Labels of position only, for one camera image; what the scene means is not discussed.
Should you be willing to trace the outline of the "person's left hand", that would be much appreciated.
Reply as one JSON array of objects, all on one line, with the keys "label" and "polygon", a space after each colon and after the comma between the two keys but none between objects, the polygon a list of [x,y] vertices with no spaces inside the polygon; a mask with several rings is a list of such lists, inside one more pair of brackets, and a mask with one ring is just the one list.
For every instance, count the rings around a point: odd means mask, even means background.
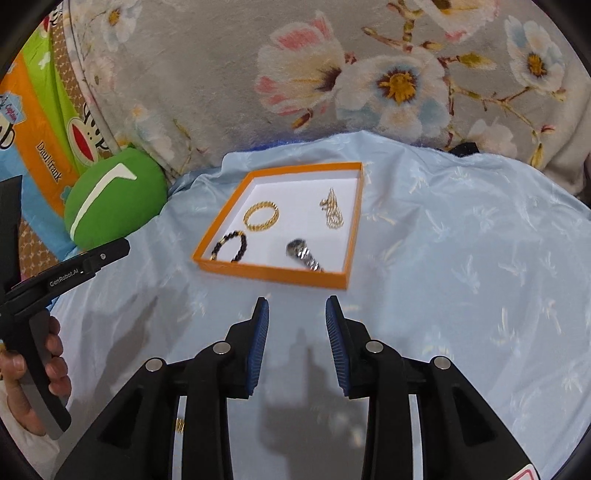
[{"label": "person's left hand", "polygon": [[70,427],[71,416],[66,408],[69,396],[55,395],[50,390],[47,366],[55,358],[45,346],[50,324],[51,315],[43,310],[12,325],[3,325],[1,340],[9,351],[24,357],[27,372],[20,380],[21,388],[46,434],[57,440]]}]

